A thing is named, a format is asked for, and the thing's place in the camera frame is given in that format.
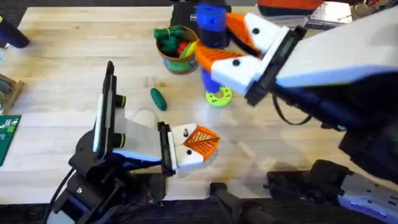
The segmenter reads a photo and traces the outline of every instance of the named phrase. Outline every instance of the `green object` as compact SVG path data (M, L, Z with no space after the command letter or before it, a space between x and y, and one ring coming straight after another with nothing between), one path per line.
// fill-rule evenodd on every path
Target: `green object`
M180 36L184 34L184 30L181 25L164 28L164 29L154 29L154 37L156 39L168 37L168 36Z
M158 109L165 111L167 109L167 103L164 100L162 94L160 93L159 90L152 88L150 89L150 96L152 97L156 107L158 107Z
M191 56L184 62L172 62L163 58L164 65L172 72L189 72L190 70L197 67L195 56Z
M0 116L0 166L6 158L7 151L11 145L12 138L18 127L20 115Z
M184 50L180 53L180 58L185 57L192 43L189 43Z
M160 49L164 54L174 54L180 44L178 36L184 34L181 25L173 26L165 29L154 29L154 37L160 40L162 48Z
M160 49L163 54L174 54L180 41L175 36L164 37L160 39L162 48Z
M217 98L215 94L206 92L206 101L216 108L222 108L232 100L232 90L228 87L221 86L219 92L222 92L223 96Z

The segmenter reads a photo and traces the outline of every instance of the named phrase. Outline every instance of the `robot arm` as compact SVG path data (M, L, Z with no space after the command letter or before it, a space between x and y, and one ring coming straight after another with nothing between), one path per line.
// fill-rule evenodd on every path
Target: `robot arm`
M274 102L283 99L322 128L346 131L340 149L372 175L398 183L398 45L390 41L398 39L397 20L394 7L302 40L303 28L227 14L228 34L249 55L202 43L195 55L214 81L250 105L272 93Z

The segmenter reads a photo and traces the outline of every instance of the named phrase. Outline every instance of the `red object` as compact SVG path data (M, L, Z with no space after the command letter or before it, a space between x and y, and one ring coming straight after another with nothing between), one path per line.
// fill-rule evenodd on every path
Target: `red object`
M181 52L188 46L187 42L181 42L178 47L177 47L177 53L178 55L181 54Z

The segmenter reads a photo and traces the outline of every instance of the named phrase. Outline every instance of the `green ring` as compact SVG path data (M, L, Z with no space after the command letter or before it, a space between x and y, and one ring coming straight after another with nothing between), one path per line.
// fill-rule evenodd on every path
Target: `green ring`
M222 108L228 105L232 100L232 90L225 86L220 86L218 91L222 91L224 93L223 97L217 98L213 93L209 93L206 91L206 101L216 108Z

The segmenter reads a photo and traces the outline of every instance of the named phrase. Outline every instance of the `can of vegetables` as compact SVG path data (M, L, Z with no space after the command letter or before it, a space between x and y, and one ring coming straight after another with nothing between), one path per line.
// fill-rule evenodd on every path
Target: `can of vegetables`
M198 67L192 50L193 47L191 50L189 50L188 46L195 43L198 40L198 36L188 27L181 26L181 29L183 30L183 34L177 37L178 44L174 52L164 52L164 50L162 50L164 47L162 42L160 39L156 39L156 47L160 56L162 57L165 67L175 74L187 74L194 71Z

